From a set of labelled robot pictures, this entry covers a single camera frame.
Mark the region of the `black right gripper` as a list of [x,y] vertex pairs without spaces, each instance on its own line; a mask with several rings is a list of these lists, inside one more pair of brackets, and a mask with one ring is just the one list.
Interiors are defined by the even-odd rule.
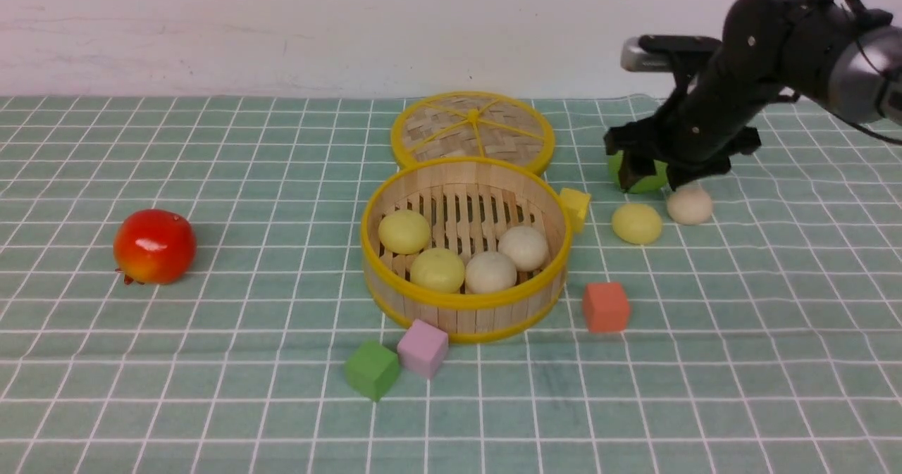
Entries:
[[619,183],[626,189],[667,164],[676,191],[703,178],[731,172],[731,157],[762,146],[750,122],[763,109],[762,80],[741,80],[715,66],[698,73],[693,88],[675,89],[651,117],[607,131],[605,152],[622,152]]

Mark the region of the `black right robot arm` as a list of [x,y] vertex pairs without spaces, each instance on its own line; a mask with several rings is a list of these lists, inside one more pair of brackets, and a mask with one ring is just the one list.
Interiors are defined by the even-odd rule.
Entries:
[[751,121],[775,103],[812,99],[867,136],[899,123],[901,32],[861,0],[737,0],[719,39],[639,35],[623,44],[629,72],[672,73],[674,91],[650,117],[611,127],[613,181],[632,191],[664,176],[672,189],[731,171],[760,148]]

